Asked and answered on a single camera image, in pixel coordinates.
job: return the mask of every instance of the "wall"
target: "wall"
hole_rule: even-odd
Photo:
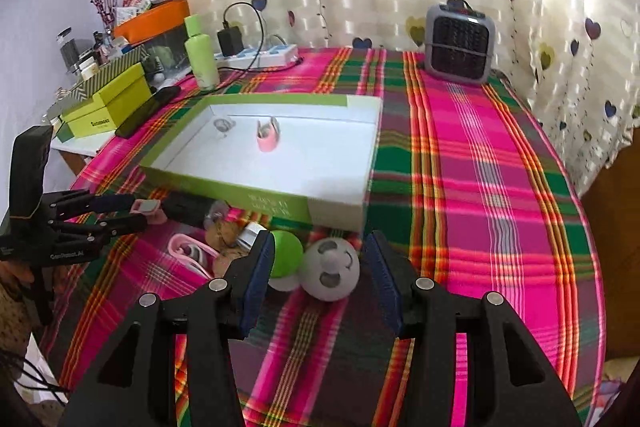
[[[71,26],[76,39],[90,39],[102,23],[88,0],[0,0],[0,213],[8,206],[8,178],[15,137],[42,115],[61,86],[68,86],[56,35]],[[74,177],[52,151],[45,190],[64,190]]]

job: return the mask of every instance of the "robotic hand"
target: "robotic hand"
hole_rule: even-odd
[[[20,291],[34,325],[53,319],[53,268],[93,261],[113,237],[141,232],[143,214],[101,219],[95,225],[67,219],[88,212],[130,211],[132,194],[95,196],[88,190],[43,194],[44,168],[49,159],[50,126],[34,126],[15,139],[9,181],[9,210],[0,225],[0,261],[21,261],[33,282]]]
[[[380,232],[366,238],[364,255],[386,323],[399,338],[415,339],[399,426],[449,427],[456,332],[465,332],[468,427],[580,427],[553,367],[499,293],[448,293],[417,277]],[[186,333],[191,424],[244,427],[228,340],[255,326],[273,257],[273,235],[264,230],[224,279],[168,301],[140,297],[85,373],[60,426],[175,426],[174,335]]]

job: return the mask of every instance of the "lime green box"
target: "lime green box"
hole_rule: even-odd
[[[140,167],[159,187],[360,232],[381,108],[373,96],[208,96],[158,140]],[[261,152],[257,125],[272,116],[280,142]]]
[[[137,63],[97,91],[91,99],[62,114],[75,137],[117,129],[151,97],[145,71]]]

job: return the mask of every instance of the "orange box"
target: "orange box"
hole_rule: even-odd
[[[183,24],[190,14],[187,0],[168,1],[116,26],[113,35],[124,37],[135,46]]]

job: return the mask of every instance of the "black charger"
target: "black charger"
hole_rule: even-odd
[[[244,44],[242,44],[242,33],[238,26],[229,27],[229,23],[224,21],[224,29],[218,32],[218,42],[220,49],[225,57],[232,57],[238,55],[244,50]]]

